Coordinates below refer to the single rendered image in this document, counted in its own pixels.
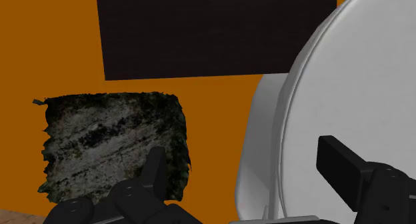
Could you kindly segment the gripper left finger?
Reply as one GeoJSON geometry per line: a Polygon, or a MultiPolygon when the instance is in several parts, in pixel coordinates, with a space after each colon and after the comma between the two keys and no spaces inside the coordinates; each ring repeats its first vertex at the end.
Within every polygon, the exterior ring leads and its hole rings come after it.
{"type": "Polygon", "coordinates": [[[93,204],[80,197],[56,205],[43,224],[202,224],[176,204],[165,204],[167,160],[153,147],[138,178],[118,182],[107,198],[93,204]]]}

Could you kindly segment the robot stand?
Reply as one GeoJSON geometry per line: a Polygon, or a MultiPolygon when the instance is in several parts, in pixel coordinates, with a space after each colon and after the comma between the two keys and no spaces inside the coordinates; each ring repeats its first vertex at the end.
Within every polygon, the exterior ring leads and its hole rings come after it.
{"type": "Polygon", "coordinates": [[[97,0],[106,80],[286,73],[337,0],[97,0]]]}

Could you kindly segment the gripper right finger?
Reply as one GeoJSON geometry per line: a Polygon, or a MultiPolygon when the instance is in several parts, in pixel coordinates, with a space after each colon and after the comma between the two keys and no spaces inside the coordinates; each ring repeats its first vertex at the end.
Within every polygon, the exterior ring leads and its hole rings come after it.
{"type": "Polygon", "coordinates": [[[316,168],[356,212],[354,224],[416,224],[416,179],[365,161],[334,136],[320,136],[316,168]]]}

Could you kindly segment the grey mottled rug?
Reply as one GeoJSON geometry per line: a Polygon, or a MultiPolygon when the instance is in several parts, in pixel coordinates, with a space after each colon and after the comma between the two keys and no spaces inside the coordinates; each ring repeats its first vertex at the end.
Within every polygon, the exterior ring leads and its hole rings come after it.
{"type": "Polygon", "coordinates": [[[191,159],[182,106],[175,95],[98,93],[34,100],[46,105],[42,155],[47,166],[38,193],[52,203],[106,199],[118,182],[139,177],[153,147],[167,157],[167,199],[181,201],[191,159]]]}

